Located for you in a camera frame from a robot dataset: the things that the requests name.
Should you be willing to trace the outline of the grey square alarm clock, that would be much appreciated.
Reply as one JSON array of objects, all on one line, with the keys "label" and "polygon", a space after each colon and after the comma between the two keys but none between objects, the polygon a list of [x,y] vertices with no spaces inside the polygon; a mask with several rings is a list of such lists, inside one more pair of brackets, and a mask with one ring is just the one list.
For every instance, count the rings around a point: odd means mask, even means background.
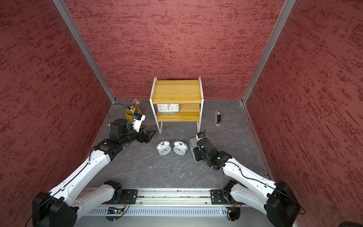
[{"label": "grey square alarm clock", "polygon": [[191,139],[190,139],[190,141],[189,141],[189,146],[190,146],[190,150],[191,150],[191,154],[192,154],[193,148],[198,147],[198,146],[197,146],[197,140],[196,140],[196,137],[194,137],[194,138],[191,138]]},{"label": "grey square alarm clock", "polygon": [[177,113],[180,110],[179,104],[157,104],[157,111],[159,113]]}]

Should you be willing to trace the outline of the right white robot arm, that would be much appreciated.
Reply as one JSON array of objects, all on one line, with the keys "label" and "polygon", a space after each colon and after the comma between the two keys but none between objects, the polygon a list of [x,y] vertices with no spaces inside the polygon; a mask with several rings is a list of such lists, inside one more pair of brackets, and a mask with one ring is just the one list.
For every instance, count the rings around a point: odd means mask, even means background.
[{"label": "right white robot arm", "polygon": [[259,176],[240,164],[224,151],[218,151],[200,132],[191,146],[196,162],[205,161],[213,170],[232,178],[225,186],[225,199],[229,204],[244,203],[266,215],[275,227],[291,227],[302,206],[291,187],[284,181],[278,183]]}]

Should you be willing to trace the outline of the white twin-bell clock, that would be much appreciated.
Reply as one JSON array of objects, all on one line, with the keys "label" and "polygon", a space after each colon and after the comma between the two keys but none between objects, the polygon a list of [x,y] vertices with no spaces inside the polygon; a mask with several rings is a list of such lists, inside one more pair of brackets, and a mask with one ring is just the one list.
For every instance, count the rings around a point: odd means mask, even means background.
[{"label": "white twin-bell clock", "polygon": [[157,151],[162,156],[169,154],[171,150],[169,141],[161,141],[157,144]]},{"label": "white twin-bell clock", "polygon": [[174,152],[178,155],[185,155],[186,151],[188,150],[188,145],[182,141],[175,141],[174,142]]}]

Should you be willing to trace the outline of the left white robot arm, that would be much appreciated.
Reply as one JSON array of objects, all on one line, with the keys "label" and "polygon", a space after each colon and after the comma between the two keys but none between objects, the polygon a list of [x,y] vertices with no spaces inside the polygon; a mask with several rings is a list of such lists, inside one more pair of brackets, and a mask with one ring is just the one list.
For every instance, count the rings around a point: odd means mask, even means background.
[{"label": "left white robot arm", "polygon": [[40,192],[32,202],[30,221],[34,227],[73,227],[75,223],[98,205],[123,199],[122,184],[109,180],[99,188],[80,197],[79,194],[94,178],[133,141],[148,143],[156,131],[144,130],[142,121],[129,124],[116,119],[110,124],[110,134],[92,148],[86,160],[50,192]]}]

